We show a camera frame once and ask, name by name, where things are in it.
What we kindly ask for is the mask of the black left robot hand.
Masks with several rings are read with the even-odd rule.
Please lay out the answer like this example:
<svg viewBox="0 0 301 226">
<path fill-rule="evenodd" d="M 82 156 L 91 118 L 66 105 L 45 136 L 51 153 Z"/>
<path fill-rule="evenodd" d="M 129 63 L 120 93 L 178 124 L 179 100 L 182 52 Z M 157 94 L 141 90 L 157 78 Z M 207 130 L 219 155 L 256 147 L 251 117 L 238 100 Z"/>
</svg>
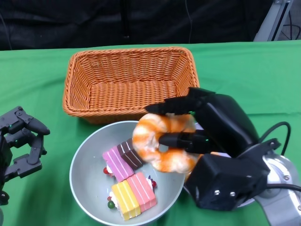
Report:
<svg viewBox="0 0 301 226">
<path fill-rule="evenodd" d="M 16 177 L 26 177 L 40 169 L 40 158 L 46 155 L 44 136 L 50 130 L 39 120 L 17 106 L 0 117 L 0 204 L 7 205 L 9 195 L 3 191 L 4 184 Z M 15 159 L 11 149 L 28 144 L 29 154 Z"/>
</svg>

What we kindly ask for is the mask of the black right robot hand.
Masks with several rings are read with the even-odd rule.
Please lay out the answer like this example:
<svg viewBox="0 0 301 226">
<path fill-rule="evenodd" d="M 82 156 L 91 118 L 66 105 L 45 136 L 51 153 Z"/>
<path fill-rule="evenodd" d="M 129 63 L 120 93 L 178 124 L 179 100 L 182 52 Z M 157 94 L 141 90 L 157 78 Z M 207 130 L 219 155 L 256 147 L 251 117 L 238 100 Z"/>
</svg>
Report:
<svg viewBox="0 0 301 226">
<path fill-rule="evenodd" d="M 193 116 L 201 130 L 168 132 L 159 137 L 160 144 L 189 153 L 218 151 L 236 158 L 260 140 L 247 114 L 229 95 L 190 87 L 186 96 L 167 98 L 145 110 L 158 115 Z"/>
</svg>

